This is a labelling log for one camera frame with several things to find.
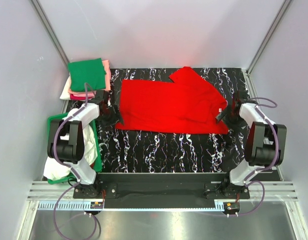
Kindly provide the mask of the red t-shirt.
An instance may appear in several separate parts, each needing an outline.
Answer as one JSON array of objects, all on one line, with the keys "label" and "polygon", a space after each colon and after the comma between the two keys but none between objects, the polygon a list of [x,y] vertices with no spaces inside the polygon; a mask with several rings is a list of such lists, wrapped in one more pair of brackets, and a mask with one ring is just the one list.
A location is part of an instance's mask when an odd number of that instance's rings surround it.
[{"label": "red t-shirt", "polygon": [[170,82],[126,79],[122,81],[119,111],[123,123],[116,129],[175,134],[227,134],[216,116],[227,101],[192,68],[183,67]]}]

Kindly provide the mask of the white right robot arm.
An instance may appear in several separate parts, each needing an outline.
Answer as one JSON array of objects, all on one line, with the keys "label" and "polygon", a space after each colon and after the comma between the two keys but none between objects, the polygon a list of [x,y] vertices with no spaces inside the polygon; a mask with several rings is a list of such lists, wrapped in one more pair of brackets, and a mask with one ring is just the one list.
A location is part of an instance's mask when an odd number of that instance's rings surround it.
[{"label": "white right robot arm", "polygon": [[224,123],[231,129],[246,124],[250,128],[244,159],[237,167],[229,171],[227,178],[221,185],[221,194],[232,198],[240,188],[248,185],[248,180],[262,171],[279,166],[284,159],[287,127],[275,123],[261,110],[261,107],[276,108],[277,104],[260,104],[259,98],[241,97],[239,92],[233,94],[227,107],[216,117],[216,123]]}]

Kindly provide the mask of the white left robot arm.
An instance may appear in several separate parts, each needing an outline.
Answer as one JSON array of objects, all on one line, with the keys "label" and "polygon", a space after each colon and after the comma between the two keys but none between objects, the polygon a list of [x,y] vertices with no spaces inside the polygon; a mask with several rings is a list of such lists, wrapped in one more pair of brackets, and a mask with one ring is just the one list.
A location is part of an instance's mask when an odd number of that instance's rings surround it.
[{"label": "white left robot arm", "polygon": [[111,103],[109,93],[104,90],[97,90],[95,97],[66,117],[53,119],[49,124],[47,145],[48,156],[69,167],[77,182],[85,185],[84,192],[91,198],[101,194],[102,186],[95,182],[96,171],[84,157],[83,130],[95,119],[104,128],[124,123],[118,106]]}]

